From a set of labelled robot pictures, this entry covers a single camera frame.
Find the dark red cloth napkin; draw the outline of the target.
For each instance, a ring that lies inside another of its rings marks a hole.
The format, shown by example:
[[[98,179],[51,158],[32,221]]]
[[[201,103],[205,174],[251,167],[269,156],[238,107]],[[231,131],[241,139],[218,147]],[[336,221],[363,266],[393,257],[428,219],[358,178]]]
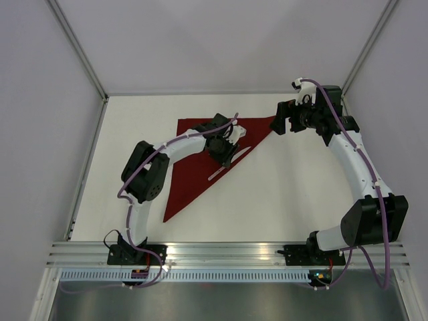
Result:
[[[208,181],[208,177],[220,169],[221,165],[213,160],[208,152],[193,154],[175,163],[163,221],[166,223],[205,191],[217,187],[222,177],[236,167],[272,132],[270,124],[273,119],[273,116],[269,116],[265,118],[240,118],[237,121],[238,125],[247,130],[246,135],[238,140],[239,151],[249,146],[251,149],[212,181]]]

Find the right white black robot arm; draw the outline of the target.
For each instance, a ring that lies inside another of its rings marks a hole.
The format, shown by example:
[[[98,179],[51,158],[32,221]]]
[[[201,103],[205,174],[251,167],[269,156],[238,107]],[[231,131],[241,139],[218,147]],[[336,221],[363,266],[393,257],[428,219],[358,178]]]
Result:
[[[375,169],[356,120],[343,113],[342,90],[308,78],[292,82],[294,100],[279,102],[270,128],[279,135],[313,129],[341,164],[354,203],[336,227],[313,231],[306,240],[309,262],[320,264],[331,252],[362,245],[388,247],[401,232],[409,204],[395,195]]]

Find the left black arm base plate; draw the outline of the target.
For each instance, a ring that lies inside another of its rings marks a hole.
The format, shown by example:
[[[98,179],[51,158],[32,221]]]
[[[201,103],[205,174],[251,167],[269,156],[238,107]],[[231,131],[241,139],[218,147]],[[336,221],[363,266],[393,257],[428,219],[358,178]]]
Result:
[[[161,260],[161,263],[165,262],[167,258],[167,246],[163,244],[149,244],[146,249],[156,253]],[[120,247],[118,244],[110,246],[107,265],[149,265],[159,266],[159,260],[150,253],[137,251],[132,247],[126,247],[125,249]]]

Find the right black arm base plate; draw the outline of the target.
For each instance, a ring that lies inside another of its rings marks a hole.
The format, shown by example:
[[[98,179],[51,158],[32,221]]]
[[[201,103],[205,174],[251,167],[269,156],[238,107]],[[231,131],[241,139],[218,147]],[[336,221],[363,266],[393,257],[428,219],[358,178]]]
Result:
[[[340,255],[338,250],[320,251],[319,249],[309,249],[307,245],[284,245],[276,251],[284,257],[287,266],[345,266],[344,255]]]

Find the silver knife pink handle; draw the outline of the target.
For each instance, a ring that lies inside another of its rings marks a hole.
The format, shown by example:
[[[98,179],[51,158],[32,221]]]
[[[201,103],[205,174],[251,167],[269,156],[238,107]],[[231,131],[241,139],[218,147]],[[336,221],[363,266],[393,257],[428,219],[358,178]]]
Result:
[[[251,147],[245,147],[244,149],[237,152],[231,159],[231,164],[233,164],[237,159],[239,159],[242,155],[244,155],[247,151],[249,151]],[[217,171],[215,171],[211,176],[208,177],[208,181],[212,181],[217,175],[222,173],[225,170],[225,167],[221,167]]]

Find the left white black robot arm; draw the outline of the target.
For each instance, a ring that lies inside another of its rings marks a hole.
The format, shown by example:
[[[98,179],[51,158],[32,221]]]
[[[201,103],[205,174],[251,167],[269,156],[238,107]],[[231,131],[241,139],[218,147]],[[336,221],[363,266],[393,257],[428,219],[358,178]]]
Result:
[[[125,236],[118,235],[121,255],[132,265],[142,263],[154,252],[146,248],[146,225],[152,201],[162,191],[168,168],[201,152],[224,169],[231,166],[237,154],[238,140],[247,130],[232,119],[216,114],[210,122],[198,124],[184,133],[158,145],[140,141],[134,148],[121,174],[123,185],[117,198],[128,201]]]

